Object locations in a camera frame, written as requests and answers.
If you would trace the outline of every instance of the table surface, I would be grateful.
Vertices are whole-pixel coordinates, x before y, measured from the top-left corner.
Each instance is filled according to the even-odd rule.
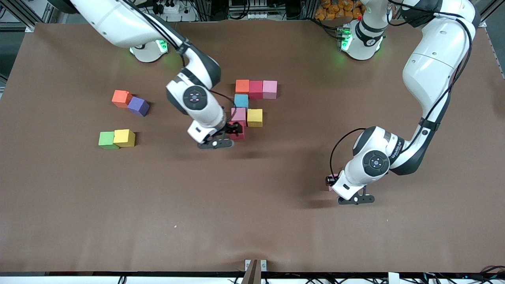
[[[190,118],[166,100],[181,67],[174,52],[144,64],[88,25],[38,25],[0,101],[1,271],[233,271],[251,258],[271,271],[505,263],[505,81],[485,30],[420,169],[369,186],[373,204],[342,206],[324,186],[336,141],[357,127],[407,139],[415,130],[421,108],[401,73],[421,34],[388,28],[376,56],[358,62],[311,22],[178,29],[221,65],[216,91],[279,81],[277,100],[250,103],[264,109],[264,127],[232,149],[199,151]],[[115,107],[115,89],[149,101],[149,114]],[[97,146],[100,131],[124,128],[137,146]]]

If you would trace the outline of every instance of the green block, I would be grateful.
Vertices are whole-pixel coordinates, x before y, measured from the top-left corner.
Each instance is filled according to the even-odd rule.
[[[104,148],[105,150],[119,149],[119,147],[116,144],[114,144],[114,131],[100,132],[100,138],[98,139],[98,146]]]

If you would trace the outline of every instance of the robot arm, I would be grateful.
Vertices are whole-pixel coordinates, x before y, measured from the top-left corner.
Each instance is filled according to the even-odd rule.
[[[193,122],[188,129],[199,144],[226,125],[226,115],[209,89],[221,80],[221,68],[157,16],[140,13],[127,0],[71,0],[81,15],[106,40],[122,48],[146,52],[156,40],[167,40],[189,59],[181,72],[167,84],[168,100]],[[233,145],[226,139],[222,147]]]
[[[410,5],[423,5],[423,1]],[[403,81],[423,109],[415,134],[405,141],[378,126],[363,131],[353,147],[353,159],[341,170],[332,186],[346,200],[389,170],[398,175],[415,172],[440,125],[449,104],[450,77],[475,36],[476,26],[472,21],[477,14],[468,0],[440,3],[439,11],[461,15],[460,22],[450,16],[435,15],[421,23],[423,38],[403,69]]]

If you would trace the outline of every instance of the yellow block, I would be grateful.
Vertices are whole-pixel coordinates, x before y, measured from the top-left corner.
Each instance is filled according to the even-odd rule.
[[[130,129],[121,129],[114,131],[114,144],[119,147],[135,146],[135,133]]]
[[[247,110],[247,126],[263,127],[263,109]]]

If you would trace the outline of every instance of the orange cube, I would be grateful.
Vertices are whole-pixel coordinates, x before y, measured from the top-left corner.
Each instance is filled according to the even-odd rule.
[[[128,91],[115,90],[114,95],[112,96],[112,102],[118,108],[126,109],[128,108],[128,104],[130,103],[132,97],[132,94]]]
[[[249,94],[249,80],[237,80],[235,93]]]

